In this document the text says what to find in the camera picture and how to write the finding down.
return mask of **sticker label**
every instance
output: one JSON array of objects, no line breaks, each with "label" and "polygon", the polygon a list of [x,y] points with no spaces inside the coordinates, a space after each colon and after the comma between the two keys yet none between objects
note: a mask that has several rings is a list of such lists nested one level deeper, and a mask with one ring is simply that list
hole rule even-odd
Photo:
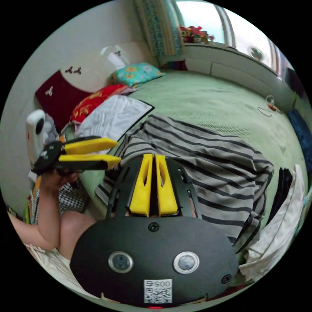
[{"label": "sticker label", "polygon": [[144,303],[172,303],[172,279],[145,279]]}]

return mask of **person's knee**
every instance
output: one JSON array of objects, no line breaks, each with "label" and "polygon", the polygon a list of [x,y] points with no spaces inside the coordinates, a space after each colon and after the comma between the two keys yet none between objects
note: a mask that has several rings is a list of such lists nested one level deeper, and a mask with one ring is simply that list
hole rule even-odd
[{"label": "person's knee", "polygon": [[96,220],[76,211],[65,212],[61,216],[61,239],[79,238]]},{"label": "person's knee", "polygon": [[76,211],[65,212],[61,216],[61,232],[66,236],[77,232],[85,222],[84,217],[83,214]]}]

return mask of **curtain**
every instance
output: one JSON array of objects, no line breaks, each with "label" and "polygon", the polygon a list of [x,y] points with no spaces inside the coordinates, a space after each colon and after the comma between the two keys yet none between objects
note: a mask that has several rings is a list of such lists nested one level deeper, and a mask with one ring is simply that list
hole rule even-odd
[{"label": "curtain", "polygon": [[184,54],[180,31],[183,21],[175,0],[134,0],[148,47],[153,56]]}]

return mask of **white wall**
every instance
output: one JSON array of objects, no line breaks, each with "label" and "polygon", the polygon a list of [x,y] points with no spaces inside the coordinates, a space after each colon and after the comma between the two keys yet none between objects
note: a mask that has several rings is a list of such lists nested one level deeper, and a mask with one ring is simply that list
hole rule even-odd
[{"label": "white wall", "polygon": [[35,91],[62,63],[83,52],[142,40],[132,2],[114,0],[64,24],[28,59],[12,86],[0,123],[1,191],[5,202],[17,212],[23,211],[29,191],[25,121],[36,108]]},{"label": "white wall", "polygon": [[184,56],[160,58],[159,63],[163,65],[167,61],[181,59],[186,60],[188,70],[230,80],[263,97],[273,95],[280,109],[284,111],[292,109],[295,94],[287,84],[279,80],[267,67],[244,54],[211,45],[187,45]]}]

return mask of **striped shirt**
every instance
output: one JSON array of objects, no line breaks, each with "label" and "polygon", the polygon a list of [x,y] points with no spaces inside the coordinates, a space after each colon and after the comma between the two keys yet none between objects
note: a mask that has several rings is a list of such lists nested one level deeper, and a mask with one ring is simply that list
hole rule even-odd
[{"label": "striped shirt", "polygon": [[142,154],[178,161],[195,187],[202,218],[220,228],[240,252],[256,242],[266,208],[266,189],[273,164],[241,138],[159,114],[128,132],[115,155],[122,158],[107,170],[95,193],[107,205],[118,173]]}]

